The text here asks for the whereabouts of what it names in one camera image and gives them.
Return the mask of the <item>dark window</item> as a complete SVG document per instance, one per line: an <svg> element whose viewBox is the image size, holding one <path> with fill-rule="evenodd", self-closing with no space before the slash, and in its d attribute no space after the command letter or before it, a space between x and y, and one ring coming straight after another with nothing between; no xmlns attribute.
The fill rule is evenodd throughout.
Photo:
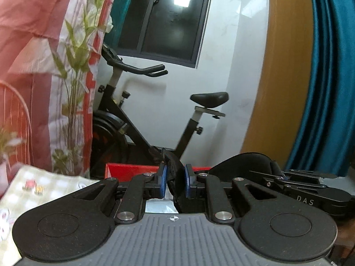
<svg viewBox="0 0 355 266"><path fill-rule="evenodd" d="M104 42L119 55L194 68L210 0L114 0Z"/></svg>

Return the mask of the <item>black eye mask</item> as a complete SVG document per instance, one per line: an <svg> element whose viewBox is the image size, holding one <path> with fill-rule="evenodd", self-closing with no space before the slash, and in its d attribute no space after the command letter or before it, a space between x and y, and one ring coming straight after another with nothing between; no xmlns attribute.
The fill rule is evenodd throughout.
<svg viewBox="0 0 355 266"><path fill-rule="evenodd" d="M162 158L168 166L167 185L173 195L173 203L177 211L179 213L203 212L205 206L201 202L188 199L185 196L187 188L185 166L179 158L167 150L162 150ZM241 153L233 156L210 168L208 173L217 176L222 182L230 183L233 178L241 177L260 183L262 180L256 174L252 174L252 171L284 177L276 161L256 152Z"/></svg>

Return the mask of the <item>red strawberry cardboard box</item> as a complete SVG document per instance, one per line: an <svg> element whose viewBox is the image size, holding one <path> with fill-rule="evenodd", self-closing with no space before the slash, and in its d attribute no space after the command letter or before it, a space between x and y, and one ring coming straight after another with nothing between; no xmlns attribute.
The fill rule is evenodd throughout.
<svg viewBox="0 0 355 266"><path fill-rule="evenodd" d="M122 194L119 193L119 187L127 186L131 179L139 174L143 174L145 172L157 172L159 166L144 166L144 165L135 165L135 164L117 164L117 163L109 163L106 165L105 170L105 181L109 182L109 185L112 187L110 190L110 194L108 197L111 200L120 201L122 198ZM193 171L198 174L200 172L207 172L209 169L207 168L195 168L193 167Z"/></svg>

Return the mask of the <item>teal curtain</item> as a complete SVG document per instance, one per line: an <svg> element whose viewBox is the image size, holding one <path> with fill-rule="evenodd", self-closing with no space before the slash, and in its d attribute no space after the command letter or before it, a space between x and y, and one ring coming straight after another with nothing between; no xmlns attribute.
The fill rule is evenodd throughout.
<svg viewBox="0 0 355 266"><path fill-rule="evenodd" d="M354 160L354 0L312 0L308 95L286 167L345 176Z"/></svg>

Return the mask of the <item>red patterned curtain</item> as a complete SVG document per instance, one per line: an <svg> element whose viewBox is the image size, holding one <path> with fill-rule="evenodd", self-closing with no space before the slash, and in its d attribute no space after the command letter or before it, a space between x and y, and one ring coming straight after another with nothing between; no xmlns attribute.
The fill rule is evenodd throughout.
<svg viewBox="0 0 355 266"><path fill-rule="evenodd" d="M11 164L88 175L113 1L1 0L1 126L25 140Z"/></svg>

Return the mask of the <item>wooden door panel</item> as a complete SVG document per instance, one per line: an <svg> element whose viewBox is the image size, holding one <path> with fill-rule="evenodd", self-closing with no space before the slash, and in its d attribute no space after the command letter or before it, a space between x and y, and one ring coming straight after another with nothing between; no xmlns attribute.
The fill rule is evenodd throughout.
<svg viewBox="0 0 355 266"><path fill-rule="evenodd" d="M312 0L269 0L264 61L242 152L286 166L308 96L313 39Z"/></svg>

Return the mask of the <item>potted plant pink pot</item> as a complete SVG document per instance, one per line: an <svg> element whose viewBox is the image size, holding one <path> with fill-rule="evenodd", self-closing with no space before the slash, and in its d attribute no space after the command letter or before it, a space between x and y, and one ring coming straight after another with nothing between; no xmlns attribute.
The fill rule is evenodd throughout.
<svg viewBox="0 0 355 266"><path fill-rule="evenodd" d="M10 157L17 154L17 147L25 142L18 137L15 131L9 131L1 126L1 196L4 195L17 171L22 166L21 162L11 164Z"/></svg>

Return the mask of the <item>checkered bunny tablecloth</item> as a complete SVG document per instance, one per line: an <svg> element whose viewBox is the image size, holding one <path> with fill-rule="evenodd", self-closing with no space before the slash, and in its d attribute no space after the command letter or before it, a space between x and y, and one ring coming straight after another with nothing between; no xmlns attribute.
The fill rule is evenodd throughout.
<svg viewBox="0 0 355 266"><path fill-rule="evenodd" d="M12 238L13 224L20 215L95 182L23 166L1 198L1 265L14 265L20 259Z"/></svg>

